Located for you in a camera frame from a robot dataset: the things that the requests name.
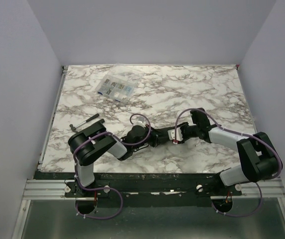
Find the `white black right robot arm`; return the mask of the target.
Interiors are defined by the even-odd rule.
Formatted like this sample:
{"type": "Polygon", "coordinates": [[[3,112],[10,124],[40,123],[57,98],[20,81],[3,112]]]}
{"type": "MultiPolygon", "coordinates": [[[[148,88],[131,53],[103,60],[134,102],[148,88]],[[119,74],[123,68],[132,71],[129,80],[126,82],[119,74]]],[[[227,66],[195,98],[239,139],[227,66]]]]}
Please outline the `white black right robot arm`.
{"type": "Polygon", "coordinates": [[[186,109],[179,116],[185,112],[190,112],[193,126],[178,129],[178,125],[175,125],[174,141],[182,142],[188,137],[197,137],[238,153],[240,165],[218,173],[218,181],[224,186],[256,183],[280,175],[283,163],[266,133],[248,134],[227,129],[218,124],[203,108],[186,109]]]}

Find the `dark green folding umbrella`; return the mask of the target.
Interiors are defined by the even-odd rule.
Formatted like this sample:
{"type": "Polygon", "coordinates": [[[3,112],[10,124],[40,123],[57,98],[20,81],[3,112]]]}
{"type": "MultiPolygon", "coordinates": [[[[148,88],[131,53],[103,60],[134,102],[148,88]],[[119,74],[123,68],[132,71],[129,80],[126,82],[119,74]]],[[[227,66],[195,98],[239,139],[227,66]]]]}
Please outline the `dark green folding umbrella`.
{"type": "Polygon", "coordinates": [[[148,144],[151,147],[158,147],[160,145],[163,145],[169,141],[172,141],[172,139],[169,138],[170,133],[168,133],[170,130],[173,130],[174,127],[165,127],[165,128],[151,128],[151,133],[148,138],[148,144]]]}

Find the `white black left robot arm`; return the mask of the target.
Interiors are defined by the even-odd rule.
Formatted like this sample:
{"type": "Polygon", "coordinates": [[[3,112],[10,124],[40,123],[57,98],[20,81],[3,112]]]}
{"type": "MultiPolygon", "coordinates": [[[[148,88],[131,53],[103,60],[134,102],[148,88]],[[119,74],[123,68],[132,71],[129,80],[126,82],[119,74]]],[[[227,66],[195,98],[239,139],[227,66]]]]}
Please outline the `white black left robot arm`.
{"type": "Polygon", "coordinates": [[[108,132],[102,122],[75,133],[68,139],[74,157],[75,178],[80,188],[88,188],[95,181],[94,162],[106,152],[123,161],[147,145],[151,127],[145,122],[133,124],[122,139],[108,132]]]}

